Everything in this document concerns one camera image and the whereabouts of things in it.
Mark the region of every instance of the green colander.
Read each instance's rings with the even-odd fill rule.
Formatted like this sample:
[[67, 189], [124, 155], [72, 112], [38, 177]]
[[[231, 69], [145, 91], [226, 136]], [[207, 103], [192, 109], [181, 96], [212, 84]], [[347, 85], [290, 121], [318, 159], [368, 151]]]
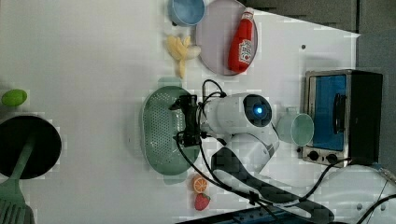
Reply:
[[[180, 175], [190, 165], [177, 149], [174, 136], [185, 128], [181, 110], [169, 110], [180, 95], [190, 95], [181, 88], [180, 79], [165, 77], [159, 80], [160, 88], [152, 93], [143, 105], [143, 149], [151, 167], [162, 175]], [[183, 147], [186, 156], [195, 162], [199, 148]]]

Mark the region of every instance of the ketchup bottle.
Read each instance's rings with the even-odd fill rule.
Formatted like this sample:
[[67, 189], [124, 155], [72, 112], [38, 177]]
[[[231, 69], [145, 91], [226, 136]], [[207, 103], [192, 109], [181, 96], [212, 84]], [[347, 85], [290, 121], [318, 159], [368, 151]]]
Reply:
[[253, 8], [247, 7], [239, 23], [238, 30], [233, 36], [230, 53], [228, 54], [228, 67], [236, 73], [243, 73], [251, 62], [253, 30]]

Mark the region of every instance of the toaster oven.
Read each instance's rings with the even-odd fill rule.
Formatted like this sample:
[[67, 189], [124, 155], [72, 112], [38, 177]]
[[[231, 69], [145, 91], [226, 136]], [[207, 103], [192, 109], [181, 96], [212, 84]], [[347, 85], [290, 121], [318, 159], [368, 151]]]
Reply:
[[[303, 160], [333, 164], [378, 161], [382, 75], [358, 70], [306, 73], [304, 112], [314, 121]], [[337, 163], [344, 167], [347, 161]]]

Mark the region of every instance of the spatula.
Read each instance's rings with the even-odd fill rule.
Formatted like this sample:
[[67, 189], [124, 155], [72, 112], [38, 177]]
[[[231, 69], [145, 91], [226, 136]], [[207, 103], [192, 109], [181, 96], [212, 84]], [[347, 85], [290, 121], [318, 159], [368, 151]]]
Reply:
[[23, 224], [28, 208], [20, 189], [21, 174], [32, 154], [35, 139], [29, 136], [14, 171], [8, 180], [0, 185], [0, 224]]

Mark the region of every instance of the red fruit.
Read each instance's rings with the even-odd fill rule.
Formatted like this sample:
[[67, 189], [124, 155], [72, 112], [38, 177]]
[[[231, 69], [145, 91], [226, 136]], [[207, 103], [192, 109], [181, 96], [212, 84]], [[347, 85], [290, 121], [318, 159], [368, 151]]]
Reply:
[[204, 210], [210, 202], [210, 197], [204, 193], [200, 193], [195, 198], [195, 209], [198, 211]]

